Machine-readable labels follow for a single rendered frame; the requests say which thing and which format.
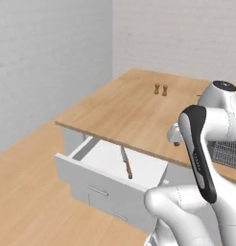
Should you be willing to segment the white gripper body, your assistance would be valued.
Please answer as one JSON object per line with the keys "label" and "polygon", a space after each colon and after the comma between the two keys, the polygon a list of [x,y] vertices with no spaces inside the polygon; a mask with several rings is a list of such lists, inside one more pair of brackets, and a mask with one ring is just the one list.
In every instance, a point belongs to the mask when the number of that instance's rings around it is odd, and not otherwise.
{"label": "white gripper body", "polygon": [[170,130],[167,132],[167,138],[169,142],[174,144],[180,144],[183,142],[183,137],[179,129],[178,123],[174,123]]}

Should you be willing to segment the white open drawer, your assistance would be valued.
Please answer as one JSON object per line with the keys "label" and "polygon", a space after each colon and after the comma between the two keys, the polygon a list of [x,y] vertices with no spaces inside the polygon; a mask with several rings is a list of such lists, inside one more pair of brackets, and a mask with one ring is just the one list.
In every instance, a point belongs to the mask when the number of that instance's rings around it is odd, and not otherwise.
{"label": "white open drawer", "polygon": [[70,187],[92,185],[108,191],[128,187],[145,194],[148,189],[163,183],[167,161],[128,149],[126,153],[132,172],[132,179],[129,179],[118,145],[94,137],[86,141],[92,149],[80,160],[60,153],[55,155],[59,178]]}

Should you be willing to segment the white lower drawer front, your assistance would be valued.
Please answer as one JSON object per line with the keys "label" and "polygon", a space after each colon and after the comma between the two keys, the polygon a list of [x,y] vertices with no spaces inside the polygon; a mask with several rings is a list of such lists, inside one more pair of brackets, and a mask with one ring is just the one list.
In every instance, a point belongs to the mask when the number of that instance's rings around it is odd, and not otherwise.
{"label": "white lower drawer front", "polygon": [[103,196],[87,188],[71,185],[72,196],[95,209],[109,215],[117,213],[128,218],[123,221],[149,234],[155,227],[156,220],[147,212],[144,206],[144,193],[134,188],[126,187],[122,190],[104,190],[108,196]]}

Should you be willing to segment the white cabinet body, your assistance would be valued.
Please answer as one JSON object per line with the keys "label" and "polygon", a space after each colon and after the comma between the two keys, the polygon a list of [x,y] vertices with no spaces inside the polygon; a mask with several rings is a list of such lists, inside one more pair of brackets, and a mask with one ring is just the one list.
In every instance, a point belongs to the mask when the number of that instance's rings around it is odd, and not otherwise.
{"label": "white cabinet body", "polygon": [[86,141],[88,139],[88,135],[72,131],[67,128],[62,129],[62,134],[65,156],[80,160],[92,149]]}

